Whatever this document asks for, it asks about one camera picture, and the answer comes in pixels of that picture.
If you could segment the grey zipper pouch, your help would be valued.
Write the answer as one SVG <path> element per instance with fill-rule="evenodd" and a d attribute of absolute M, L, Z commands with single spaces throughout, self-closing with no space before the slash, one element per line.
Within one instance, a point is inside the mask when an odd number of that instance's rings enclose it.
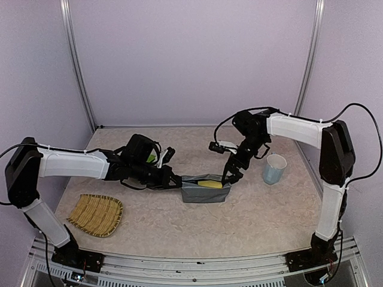
<path fill-rule="evenodd" d="M 197 182 L 213 180 L 221 182 L 221 175 L 204 174 L 197 176 L 182 176 L 181 195 L 184 203 L 221 203 L 225 202 L 232 184 L 226 183 L 222 189 L 198 186 Z"/>

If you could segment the yellow sponge block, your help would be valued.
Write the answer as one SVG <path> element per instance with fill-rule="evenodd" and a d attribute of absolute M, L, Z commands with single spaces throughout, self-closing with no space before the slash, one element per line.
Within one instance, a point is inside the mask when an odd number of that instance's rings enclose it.
<path fill-rule="evenodd" d="M 206 188 L 222 189 L 223 185 L 220 181 L 202 180 L 197 182 L 198 186 Z"/>

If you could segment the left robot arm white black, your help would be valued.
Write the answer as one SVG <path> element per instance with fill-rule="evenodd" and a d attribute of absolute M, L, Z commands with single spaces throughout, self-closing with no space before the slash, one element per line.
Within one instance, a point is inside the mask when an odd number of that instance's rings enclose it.
<path fill-rule="evenodd" d="M 128 180 L 132 179 L 140 183 L 142 189 L 155 191 L 182 186 L 181 177 L 168 164 L 175 150 L 162 149 L 158 142 L 140 134 L 134 134 L 127 144 L 114 150 L 59 148 L 26 137 L 1 152 L 2 157 L 7 154 L 10 158 L 4 169 L 6 204 L 20 209 L 53 244 L 55 252 L 72 266 L 83 261 L 83 251 L 42 199 L 38 191 L 40 180 L 90 178 L 119 182 L 131 188 Z"/>

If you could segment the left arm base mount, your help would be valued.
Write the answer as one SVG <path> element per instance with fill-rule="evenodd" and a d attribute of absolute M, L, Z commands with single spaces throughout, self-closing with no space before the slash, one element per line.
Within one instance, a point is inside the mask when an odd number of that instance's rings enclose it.
<path fill-rule="evenodd" d="M 100 273 L 104 254 L 80 249 L 69 228 L 64 227 L 69 234 L 69 242 L 60 248 L 55 247 L 51 260 L 67 267 Z"/>

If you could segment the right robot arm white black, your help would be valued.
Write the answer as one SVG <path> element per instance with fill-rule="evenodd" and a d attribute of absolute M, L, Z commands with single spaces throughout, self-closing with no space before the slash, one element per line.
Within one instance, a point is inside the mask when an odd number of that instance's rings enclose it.
<path fill-rule="evenodd" d="M 346 208 L 346 192 L 352 177 L 356 155 L 347 124 L 336 115 L 330 120 L 314 120 L 286 114 L 271 106 L 247 108 L 228 118 L 244 140 L 235 145 L 217 139 L 209 150 L 230 156 L 224 166 L 221 183 L 234 184 L 247 170 L 252 158 L 259 159 L 259 149 L 268 146 L 273 136 L 298 141 L 320 152 L 319 173 L 323 185 L 321 213 L 306 260 L 319 265 L 331 252 L 341 231 L 340 223 Z"/>

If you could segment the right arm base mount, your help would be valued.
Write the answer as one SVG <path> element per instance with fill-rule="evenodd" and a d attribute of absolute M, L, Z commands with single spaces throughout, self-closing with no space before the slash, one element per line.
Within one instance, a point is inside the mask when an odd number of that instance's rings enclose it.
<path fill-rule="evenodd" d="M 287 253 L 285 258 L 289 272 L 306 270 L 329 264 L 331 261 L 337 261 L 338 256 L 334 244 L 338 235 L 339 231 L 330 240 L 326 241 L 314 233 L 311 237 L 309 249 Z"/>

